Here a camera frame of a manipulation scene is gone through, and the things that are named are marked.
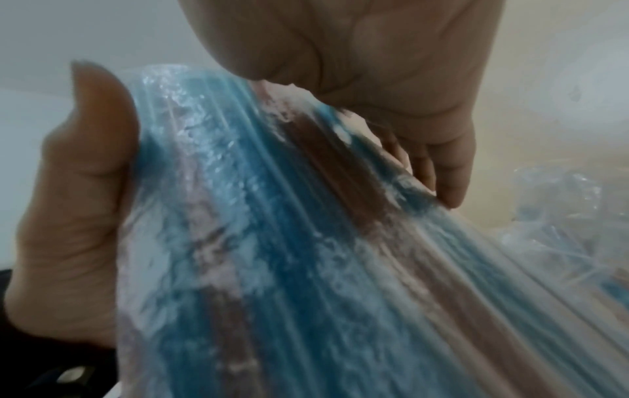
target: striped package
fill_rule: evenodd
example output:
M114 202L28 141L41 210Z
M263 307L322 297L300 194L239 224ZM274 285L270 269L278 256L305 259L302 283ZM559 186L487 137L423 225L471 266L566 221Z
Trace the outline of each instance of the striped package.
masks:
M129 87L123 397L629 397L624 336L334 110L183 66Z

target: white wall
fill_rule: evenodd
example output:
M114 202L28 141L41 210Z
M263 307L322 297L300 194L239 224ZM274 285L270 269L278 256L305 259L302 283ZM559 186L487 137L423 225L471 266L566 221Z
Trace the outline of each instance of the white wall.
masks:
M70 109L67 98L0 89L0 268L14 260L13 233L30 198L39 144Z

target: plastic-wrapped package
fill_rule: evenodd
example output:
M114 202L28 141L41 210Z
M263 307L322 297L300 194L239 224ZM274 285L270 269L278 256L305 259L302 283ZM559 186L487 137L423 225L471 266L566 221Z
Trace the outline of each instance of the plastic-wrapped package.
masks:
M597 318L334 110L185 67L129 87L125 397L629 397Z
M518 170L502 244L565 287L629 347L629 170L555 162Z

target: plastic wrap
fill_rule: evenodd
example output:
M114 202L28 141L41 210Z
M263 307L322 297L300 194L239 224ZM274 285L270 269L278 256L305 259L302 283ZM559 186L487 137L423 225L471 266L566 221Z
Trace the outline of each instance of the plastic wrap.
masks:
M130 89L125 397L629 397L616 336L334 110L184 67Z
M629 170L555 162L516 173L514 222L499 239L629 347Z

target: finger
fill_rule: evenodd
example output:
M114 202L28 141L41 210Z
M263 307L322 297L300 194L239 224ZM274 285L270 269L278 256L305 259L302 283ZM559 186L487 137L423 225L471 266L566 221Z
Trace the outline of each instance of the finger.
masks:
M397 137L393 134L391 129L388 129L383 126L376 125L371 122L367 122L367 126L372 131L373 135L375 135L379 140L382 148L391 156L393 156L397 161L402 164L405 169L408 169L410 163L408 159L408 155L402 149Z
M19 245L81 250L117 226L128 164L138 147L133 101L100 66L74 63L72 78L75 109L43 142Z
M406 153L408 153L414 177L424 184L426 188L434 191L434 167L428 155L426 145L418 144L417 142L403 137L400 137L399 140L402 147L406 150Z
M476 139L470 122L463 133L444 144L428 145L436 175L437 198L451 209L461 206L470 184Z

